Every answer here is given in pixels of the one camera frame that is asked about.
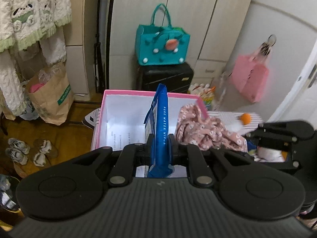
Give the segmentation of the pink floral scrunchie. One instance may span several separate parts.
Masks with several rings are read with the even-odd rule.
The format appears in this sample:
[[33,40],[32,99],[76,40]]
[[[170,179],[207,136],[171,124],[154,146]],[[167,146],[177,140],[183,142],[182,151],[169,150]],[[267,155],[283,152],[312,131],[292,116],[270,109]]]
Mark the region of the pink floral scrunchie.
[[216,146],[244,153],[248,151],[247,140],[243,136],[228,131],[217,117],[204,119],[201,109],[195,104],[187,104],[180,109],[174,136],[177,142],[196,145],[202,151]]

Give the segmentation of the blue wet wipes pack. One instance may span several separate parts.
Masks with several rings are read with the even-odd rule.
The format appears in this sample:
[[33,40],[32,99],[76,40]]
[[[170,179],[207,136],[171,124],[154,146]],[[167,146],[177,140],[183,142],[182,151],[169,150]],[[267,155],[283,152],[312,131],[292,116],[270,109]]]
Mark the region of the blue wet wipes pack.
[[151,106],[144,120],[145,138],[152,134],[154,139],[150,145],[150,166],[147,177],[166,178],[173,171],[169,168],[170,152],[169,135],[169,106],[167,87],[159,84]]

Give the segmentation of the orange egg sponge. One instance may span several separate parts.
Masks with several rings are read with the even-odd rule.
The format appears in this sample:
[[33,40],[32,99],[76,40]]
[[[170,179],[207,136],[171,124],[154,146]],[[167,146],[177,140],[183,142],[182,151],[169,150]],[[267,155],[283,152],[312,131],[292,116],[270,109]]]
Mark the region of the orange egg sponge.
[[241,123],[243,123],[243,125],[248,125],[252,121],[252,116],[249,113],[244,113],[244,114],[240,115],[239,119],[240,119]]

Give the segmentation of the white brown plush dog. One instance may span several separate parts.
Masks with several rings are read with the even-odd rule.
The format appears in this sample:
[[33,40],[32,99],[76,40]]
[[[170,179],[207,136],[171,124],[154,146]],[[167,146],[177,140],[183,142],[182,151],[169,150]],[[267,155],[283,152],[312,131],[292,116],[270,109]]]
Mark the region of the white brown plush dog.
[[261,163],[283,163],[286,161],[287,152],[260,146],[260,139],[247,138],[246,136],[244,138],[246,139],[247,151],[236,151],[239,155]]

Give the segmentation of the white door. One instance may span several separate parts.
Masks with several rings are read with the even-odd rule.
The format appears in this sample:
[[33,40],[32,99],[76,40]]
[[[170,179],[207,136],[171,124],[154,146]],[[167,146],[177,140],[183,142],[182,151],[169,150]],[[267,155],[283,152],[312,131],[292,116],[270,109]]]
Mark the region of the white door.
[[304,120],[316,128],[316,45],[297,81],[269,121]]

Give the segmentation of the pink storage box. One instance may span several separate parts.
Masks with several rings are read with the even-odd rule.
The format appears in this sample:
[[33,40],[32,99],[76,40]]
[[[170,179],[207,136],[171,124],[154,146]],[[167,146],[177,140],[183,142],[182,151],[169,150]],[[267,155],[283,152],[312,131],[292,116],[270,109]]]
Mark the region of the pink storage box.
[[[99,147],[110,146],[113,151],[121,151],[131,143],[146,143],[144,120],[150,109],[154,91],[106,90],[102,106],[96,118],[91,151]],[[206,107],[202,99],[184,93],[168,93],[169,133],[174,134],[181,107],[196,104],[201,117],[207,118]],[[173,170],[167,178],[187,177],[186,168],[180,165],[169,166]]]

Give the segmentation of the striped tablecloth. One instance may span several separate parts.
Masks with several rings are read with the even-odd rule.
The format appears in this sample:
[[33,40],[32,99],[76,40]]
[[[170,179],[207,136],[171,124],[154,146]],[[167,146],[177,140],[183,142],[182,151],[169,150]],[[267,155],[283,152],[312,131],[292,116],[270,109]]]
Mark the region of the striped tablecloth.
[[[262,118],[256,114],[256,113],[249,113],[252,116],[252,121],[248,125],[243,125],[240,121],[240,115],[243,113],[241,112],[220,112],[220,111],[209,111],[208,115],[210,117],[216,117],[219,118],[225,127],[229,131],[237,132],[240,135],[245,135],[251,131],[254,131],[260,123],[262,123]],[[100,108],[95,109],[94,111],[87,114],[84,119],[82,120],[82,123],[91,128],[94,129],[99,121],[99,115],[100,115]]]

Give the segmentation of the black suitcase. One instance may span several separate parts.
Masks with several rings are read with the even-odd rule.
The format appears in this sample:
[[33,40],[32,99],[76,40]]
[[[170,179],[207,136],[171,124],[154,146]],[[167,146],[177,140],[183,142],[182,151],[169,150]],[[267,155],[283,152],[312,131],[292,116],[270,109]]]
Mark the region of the black suitcase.
[[194,71],[187,62],[183,64],[139,66],[136,90],[156,91],[164,84],[168,92],[187,93]]

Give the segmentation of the pink tote bag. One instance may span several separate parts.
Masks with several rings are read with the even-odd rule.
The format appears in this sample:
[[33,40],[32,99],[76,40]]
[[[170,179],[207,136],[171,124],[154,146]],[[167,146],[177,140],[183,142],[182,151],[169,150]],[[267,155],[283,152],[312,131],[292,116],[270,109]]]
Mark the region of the pink tote bag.
[[251,103],[262,99],[269,76],[267,60],[271,46],[264,42],[251,54],[239,55],[235,61],[230,81],[236,90]]

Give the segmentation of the brown slippers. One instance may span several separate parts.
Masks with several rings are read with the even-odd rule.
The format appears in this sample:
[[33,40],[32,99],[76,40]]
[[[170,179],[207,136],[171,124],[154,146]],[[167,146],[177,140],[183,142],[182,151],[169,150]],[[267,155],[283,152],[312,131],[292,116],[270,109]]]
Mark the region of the brown slippers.
[[39,168],[51,166],[50,159],[57,158],[59,152],[50,140],[36,139],[33,142],[32,162]]

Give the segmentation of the black clothes rack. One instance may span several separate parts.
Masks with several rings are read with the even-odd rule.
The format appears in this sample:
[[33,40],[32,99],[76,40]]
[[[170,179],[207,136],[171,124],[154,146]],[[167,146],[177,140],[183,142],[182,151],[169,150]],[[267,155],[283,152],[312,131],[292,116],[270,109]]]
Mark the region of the black clothes rack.
[[96,43],[94,44],[95,89],[110,88],[110,38],[114,0],[97,0]]

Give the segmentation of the brown paper bag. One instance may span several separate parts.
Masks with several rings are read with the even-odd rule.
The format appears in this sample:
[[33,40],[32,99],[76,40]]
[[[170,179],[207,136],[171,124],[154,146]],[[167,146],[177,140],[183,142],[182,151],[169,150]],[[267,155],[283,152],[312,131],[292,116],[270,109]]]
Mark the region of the brown paper bag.
[[27,83],[26,93],[46,123],[61,125],[66,121],[74,96],[63,62],[39,70]]

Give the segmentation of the teal felt handbag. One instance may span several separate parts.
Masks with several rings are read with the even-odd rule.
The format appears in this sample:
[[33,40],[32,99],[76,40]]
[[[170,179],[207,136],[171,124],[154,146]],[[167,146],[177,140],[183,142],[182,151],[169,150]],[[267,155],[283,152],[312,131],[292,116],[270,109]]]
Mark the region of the teal felt handbag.
[[[167,26],[156,26],[155,16],[159,9],[165,10]],[[173,27],[168,8],[161,3],[156,6],[149,25],[139,25],[135,37],[135,55],[141,66],[182,64],[185,62],[190,35],[181,27]]]

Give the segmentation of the grey sneakers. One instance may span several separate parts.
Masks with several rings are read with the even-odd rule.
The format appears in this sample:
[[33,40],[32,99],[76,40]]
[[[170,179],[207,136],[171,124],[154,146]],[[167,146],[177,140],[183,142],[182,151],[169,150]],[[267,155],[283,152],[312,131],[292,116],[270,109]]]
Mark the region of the grey sneakers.
[[27,155],[30,152],[30,146],[24,141],[18,140],[16,138],[8,139],[8,147],[5,150],[6,155],[11,158],[11,160],[20,165],[26,165],[28,161]]

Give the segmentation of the beige wooden wardrobe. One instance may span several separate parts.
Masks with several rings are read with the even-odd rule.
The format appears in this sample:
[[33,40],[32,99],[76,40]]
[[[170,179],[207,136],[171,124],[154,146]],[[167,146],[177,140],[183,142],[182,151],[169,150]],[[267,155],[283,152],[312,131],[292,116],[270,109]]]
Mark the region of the beige wooden wardrobe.
[[224,69],[251,0],[109,0],[106,88],[132,90],[137,68],[189,64],[195,80]]

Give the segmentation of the cream knit cardigan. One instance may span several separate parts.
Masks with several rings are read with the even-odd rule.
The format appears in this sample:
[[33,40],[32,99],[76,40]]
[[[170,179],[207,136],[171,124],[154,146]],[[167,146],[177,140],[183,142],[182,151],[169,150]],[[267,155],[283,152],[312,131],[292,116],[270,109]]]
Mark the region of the cream knit cardigan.
[[40,45],[49,66],[65,62],[63,26],[71,21],[71,0],[1,0],[1,106],[13,115],[27,108],[14,53]]

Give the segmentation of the metal wall hook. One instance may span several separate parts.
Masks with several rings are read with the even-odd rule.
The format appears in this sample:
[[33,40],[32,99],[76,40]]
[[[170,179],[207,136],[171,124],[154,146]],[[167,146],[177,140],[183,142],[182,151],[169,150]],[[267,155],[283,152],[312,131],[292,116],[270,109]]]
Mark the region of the metal wall hook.
[[268,40],[267,40],[266,43],[267,43],[270,47],[272,47],[272,46],[275,45],[276,41],[277,41],[276,35],[271,34],[271,35],[268,37]]

